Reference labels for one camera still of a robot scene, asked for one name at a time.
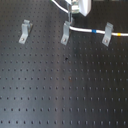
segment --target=silver metal part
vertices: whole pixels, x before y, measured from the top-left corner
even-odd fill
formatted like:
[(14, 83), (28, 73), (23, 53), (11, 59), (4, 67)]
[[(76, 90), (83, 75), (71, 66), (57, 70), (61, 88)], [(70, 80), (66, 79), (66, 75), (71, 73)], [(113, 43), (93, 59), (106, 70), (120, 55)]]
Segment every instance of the silver metal part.
[(71, 9), (72, 9), (72, 14), (77, 14), (79, 13), (79, 0), (72, 0), (71, 1)]
[(106, 45), (107, 47), (109, 46), (111, 37), (112, 37), (112, 31), (113, 31), (113, 25), (110, 23), (107, 23), (106, 27), (105, 27), (105, 35), (104, 38), (102, 40), (102, 43), (104, 45)]
[(33, 27), (33, 24), (31, 24), (30, 21), (24, 20), (24, 23), (21, 26), (22, 35), (21, 35), (21, 38), (19, 40), (19, 43), (25, 44), (27, 37), (28, 37), (29, 33), (31, 32), (32, 27)]
[(68, 39), (69, 39), (69, 27), (70, 23), (65, 21), (64, 26), (63, 26), (63, 37), (61, 39), (61, 43), (64, 45), (67, 45)]

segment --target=screw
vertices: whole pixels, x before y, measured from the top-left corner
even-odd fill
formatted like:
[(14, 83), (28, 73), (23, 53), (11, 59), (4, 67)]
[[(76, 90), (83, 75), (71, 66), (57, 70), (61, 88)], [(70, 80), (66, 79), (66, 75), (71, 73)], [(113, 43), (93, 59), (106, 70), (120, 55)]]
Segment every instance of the screw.
[(24, 41), (24, 38), (22, 38), (21, 40)]
[(63, 41), (66, 42), (66, 39), (64, 38)]
[(105, 43), (108, 43), (108, 40), (105, 40)]

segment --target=metal bracket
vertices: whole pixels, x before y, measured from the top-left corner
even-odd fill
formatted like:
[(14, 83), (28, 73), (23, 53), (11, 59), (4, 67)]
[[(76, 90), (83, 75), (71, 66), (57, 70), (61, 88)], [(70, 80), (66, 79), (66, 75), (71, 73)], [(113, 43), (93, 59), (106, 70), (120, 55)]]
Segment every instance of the metal bracket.
[(63, 37), (61, 39), (61, 43), (64, 45), (67, 45), (68, 39), (69, 39), (69, 27), (70, 23), (65, 21), (64, 26), (63, 26)]
[(26, 40), (28, 38), (28, 35), (31, 32), (32, 27), (33, 27), (33, 24), (31, 24), (30, 21), (24, 20), (24, 23), (21, 26), (22, 35), (21, 35), (21, 38), (19, 40), (19, 43), (25, 44), (25, 42), (26, 42)]
[(104, 38), (102, 40), (102, 43), (104, 45), (106, 45), (107, 47), (109, 46), (111, 37), (112, 37), (112, 31), (113, 31), (113, 25), (110, 23), (107, 23), (106, 27), (105, 27), (105, 35)]

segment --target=mounting bracket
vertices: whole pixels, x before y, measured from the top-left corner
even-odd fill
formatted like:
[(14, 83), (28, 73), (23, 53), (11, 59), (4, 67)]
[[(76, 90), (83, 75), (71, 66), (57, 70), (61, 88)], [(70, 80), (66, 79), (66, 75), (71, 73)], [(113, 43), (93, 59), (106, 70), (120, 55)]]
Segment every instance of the mounting bracket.
[(106, 45), (107, 47), (109, 46), (111, 37), (112, 37), (112, 31), (113, 31), (113, 25), (110, 23), (107, 23), (106, 27), (105, 27), (105, 35), (104, 38), (102, 40), (102, 43), (104, 45)]
[(24, 20), (24, 23), (21, 26), (22, 35), (21, 35), (21, 38), (19, 40), (19, 43), (25, 44), (25, 42), (28, 38), (28, 35), (31, 32), (32, 27), (33, 27), (33, 24), (31, 24), (29, 20)]
[(70, 23), (68, 21), (65, 21), (64, 26), (63, 26), (63, 37), (61, 39), (61, 43), (64, 45), (67, 45), (68, 43), (68, 39), (69, 39), (69, 28), (70, 27)]

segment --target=white cable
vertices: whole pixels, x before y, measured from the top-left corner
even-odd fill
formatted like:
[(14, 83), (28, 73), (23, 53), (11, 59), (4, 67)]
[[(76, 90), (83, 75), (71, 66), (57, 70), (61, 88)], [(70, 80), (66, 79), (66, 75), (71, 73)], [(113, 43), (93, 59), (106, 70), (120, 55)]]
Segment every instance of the white cable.
[(65, 8), (61, 7), (55, 0), (52, 0), (53, 3), (56, 4), (57, 7), (59, 7), (61, 10), (63, 10), (64, 12), (68, 13), (68, 10), (66, 10)]
[[(82, 29), (70, 26), (70, 29), (77, 32), (92, 32), (92, 29)], [(96, 33), (105, 34), (105, 31), (96, 30)], [(128, 36), (128, 33), (112, 33), (113, 36)]]
[(73, 31), (78, 31), (78, 32), (92, 32), (91, 29), (75, 28), (75, 27), (72, 27), (72, 26), (70, 26), (70, 29), (73, 30)]

